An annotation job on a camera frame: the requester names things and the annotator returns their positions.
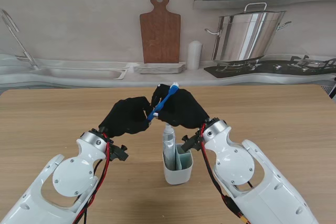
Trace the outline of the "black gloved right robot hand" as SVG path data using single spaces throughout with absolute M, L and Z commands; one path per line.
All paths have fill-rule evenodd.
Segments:
M 174 127 L 196 129 L 209 119 L 209 115 L 190 92 L 178 89 L 167 98 L 157 118 Z

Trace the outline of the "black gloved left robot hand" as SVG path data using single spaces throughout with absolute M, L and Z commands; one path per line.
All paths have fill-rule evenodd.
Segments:
M 125 133 L 137 134 L 149 127 L 147 114 L 152 107 L 146 97 L 135 97 L 120 100 L 114 104 L 109 114 L 98 126 L 99 131 L 109 138 Z

